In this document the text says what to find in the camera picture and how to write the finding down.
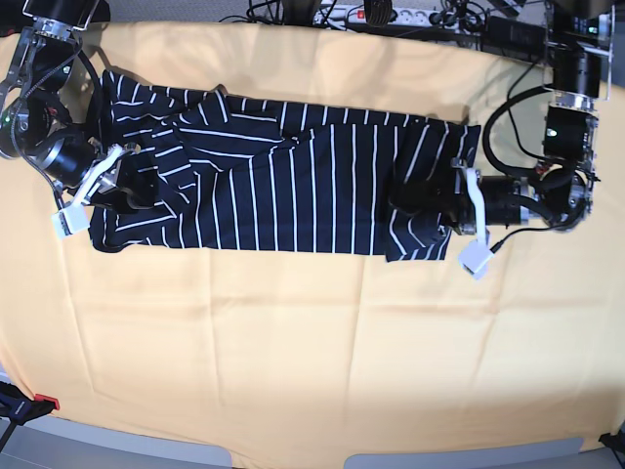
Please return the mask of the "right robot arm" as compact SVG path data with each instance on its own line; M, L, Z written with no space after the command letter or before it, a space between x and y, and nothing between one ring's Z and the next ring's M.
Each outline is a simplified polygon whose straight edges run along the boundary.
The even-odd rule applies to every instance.
M69 192L80 205L134 213L155 204L157 186L134 159L138 147L111 139L104 121L103 84L83 50L91 21L108 21L104 1L4 1L1 32L19 36L1 96L1 155L21 158L50 186L66 208ZM73 120L61 90L81 63L93 84L87 119Z

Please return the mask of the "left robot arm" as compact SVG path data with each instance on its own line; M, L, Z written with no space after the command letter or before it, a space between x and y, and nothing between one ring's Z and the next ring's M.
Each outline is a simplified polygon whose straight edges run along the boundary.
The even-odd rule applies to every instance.
M509 93L506 102L487 119L482 148L497 175L481 177L466 156L449 162L441 174L408 178L391 194L390 230L442 226L460 235L477 235L488 226L526 229L530 215L546 230L572 230L592 208L595 170L595 133L599 124L595 102L603 79L611 77L616 4L613 1L550 1L546 26L511 23L497 26L487 16L450 1L430 15L432 28L459 25L482 27L496 45L526 51L536 64L552 71L551 82ZM494 153L490 135L503 115L515 105L549 93L543 152L532 168L502 162Z

